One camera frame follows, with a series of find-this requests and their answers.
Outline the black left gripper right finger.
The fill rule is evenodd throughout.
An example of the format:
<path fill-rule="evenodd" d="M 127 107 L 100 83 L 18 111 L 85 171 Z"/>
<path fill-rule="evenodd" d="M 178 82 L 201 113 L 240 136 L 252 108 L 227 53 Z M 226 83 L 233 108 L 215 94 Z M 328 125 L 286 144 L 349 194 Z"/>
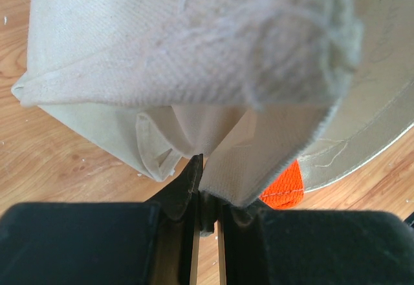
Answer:
<path fill-rule="evenodd" d="M 219 212 L 225 284 L 412 284 L 413 228 L 381 211 Z"/>

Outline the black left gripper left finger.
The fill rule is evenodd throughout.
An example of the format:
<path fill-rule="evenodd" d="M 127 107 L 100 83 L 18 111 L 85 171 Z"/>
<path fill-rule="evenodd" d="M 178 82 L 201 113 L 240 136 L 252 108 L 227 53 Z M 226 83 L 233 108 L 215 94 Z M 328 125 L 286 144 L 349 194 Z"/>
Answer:
<path fill-rule="evenodd" d="M 203 157 L 145 202 L 25 202 L 1 217 L 2 284 L 195 284 Z"/>

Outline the white canvas tote bag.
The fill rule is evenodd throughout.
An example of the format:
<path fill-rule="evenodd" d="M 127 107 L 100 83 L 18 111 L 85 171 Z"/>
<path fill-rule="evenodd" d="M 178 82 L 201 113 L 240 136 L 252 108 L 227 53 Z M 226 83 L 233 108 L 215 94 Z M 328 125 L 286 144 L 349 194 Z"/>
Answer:
<path fill-rule="evenodd" d="M 208 207 L 310 192 L 412 128 L 413 0 L 31 0 L 12 94 L 158 182 L 202 154 Z"/>

